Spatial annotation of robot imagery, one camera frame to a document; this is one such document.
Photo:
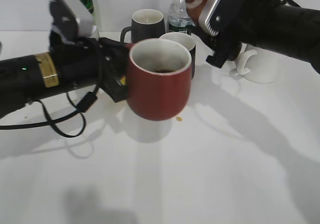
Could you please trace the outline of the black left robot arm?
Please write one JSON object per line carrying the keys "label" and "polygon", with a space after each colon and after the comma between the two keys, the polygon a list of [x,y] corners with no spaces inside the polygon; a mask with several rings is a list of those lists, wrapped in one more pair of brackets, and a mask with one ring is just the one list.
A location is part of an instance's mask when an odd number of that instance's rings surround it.
{"label": "black left robot arm", "polygon": [[81,38],[59,43],[50,51],[2,60],[0,63],[0,116],[5,117],[27,103],[99,85],[117,103],[126,100],[126,74],[132,44],[108,38]]}

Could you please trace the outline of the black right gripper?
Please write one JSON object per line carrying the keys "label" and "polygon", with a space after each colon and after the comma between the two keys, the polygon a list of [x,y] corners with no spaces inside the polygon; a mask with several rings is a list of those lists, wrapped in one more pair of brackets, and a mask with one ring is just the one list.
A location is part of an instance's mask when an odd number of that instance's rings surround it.
{"label": "black right gripper", "polygon": [[206,61],[221,68],[226,61],[233,61],[241,50],[241,43],[253,43],[267,12],[269,0],[246,0],[239,15],[217,36],[204,33],[204,42],[213,50]]}

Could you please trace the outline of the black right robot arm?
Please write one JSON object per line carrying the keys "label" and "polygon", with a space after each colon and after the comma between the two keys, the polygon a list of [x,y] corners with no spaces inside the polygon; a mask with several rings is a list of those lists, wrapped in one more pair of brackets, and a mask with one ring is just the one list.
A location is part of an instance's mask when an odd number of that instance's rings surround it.
{"label": "black right robot arm", "polygon": [[310,63],[320,70],[320,13],[292,0],[204,0],[199,27],[209,38],[217,68],[240,43]]}

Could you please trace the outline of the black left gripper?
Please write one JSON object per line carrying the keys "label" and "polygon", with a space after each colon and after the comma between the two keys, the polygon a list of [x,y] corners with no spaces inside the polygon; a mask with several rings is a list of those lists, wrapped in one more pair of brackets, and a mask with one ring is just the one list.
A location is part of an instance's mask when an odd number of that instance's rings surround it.
{"label": "black left gripper", "polygon": [[121,79],[126,75],[129,52],[133,44],[106,37],[100,38],[98,43],[101,60],[98,68],[98,85],[115,103],[126,100],[129,91]]}

